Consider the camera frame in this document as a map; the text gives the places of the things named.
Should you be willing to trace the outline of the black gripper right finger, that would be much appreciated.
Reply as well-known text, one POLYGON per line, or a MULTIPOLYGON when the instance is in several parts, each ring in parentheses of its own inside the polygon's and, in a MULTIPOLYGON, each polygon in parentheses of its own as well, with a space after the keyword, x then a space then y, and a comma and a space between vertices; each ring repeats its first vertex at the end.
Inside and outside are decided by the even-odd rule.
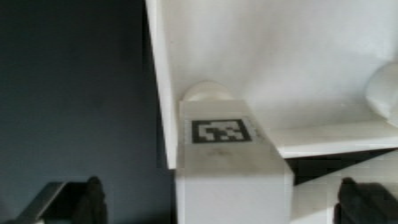
POLYGON ((332 224, 398 224, 398 198, 380 183, 341 180, 332 224))

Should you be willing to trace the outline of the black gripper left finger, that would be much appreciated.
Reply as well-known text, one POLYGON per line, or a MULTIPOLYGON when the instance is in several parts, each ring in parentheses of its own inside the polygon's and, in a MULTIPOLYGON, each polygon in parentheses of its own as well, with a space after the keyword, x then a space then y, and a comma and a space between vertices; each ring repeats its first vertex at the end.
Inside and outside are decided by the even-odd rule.
POLYGON ((49 182, 10 224, 108 224, 101 180, 49 182))

